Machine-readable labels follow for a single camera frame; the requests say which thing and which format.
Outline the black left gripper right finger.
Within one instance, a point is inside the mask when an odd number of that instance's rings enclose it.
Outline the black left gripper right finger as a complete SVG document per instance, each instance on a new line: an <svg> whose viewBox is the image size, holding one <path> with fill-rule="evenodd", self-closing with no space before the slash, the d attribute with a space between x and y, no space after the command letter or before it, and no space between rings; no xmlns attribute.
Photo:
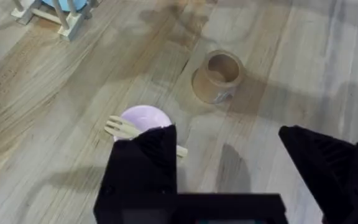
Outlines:
<svg viewBox="0 0 358 224"><path fill-rule="evenodd" d="M327 224L358 224L358 142L353 144L300 126L278 135Z"/></svg>

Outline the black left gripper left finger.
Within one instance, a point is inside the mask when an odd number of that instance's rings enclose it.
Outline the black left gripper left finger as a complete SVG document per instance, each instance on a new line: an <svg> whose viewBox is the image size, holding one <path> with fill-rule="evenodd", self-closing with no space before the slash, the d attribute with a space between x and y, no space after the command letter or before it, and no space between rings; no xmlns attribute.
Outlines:
<svg viewBox="0 0 358 224"><path fill-rule="evenodd" d="M122 208L177 193L177 129L171 124L114 143L93 213L97 223L168 223L162 208Z"/></svg>

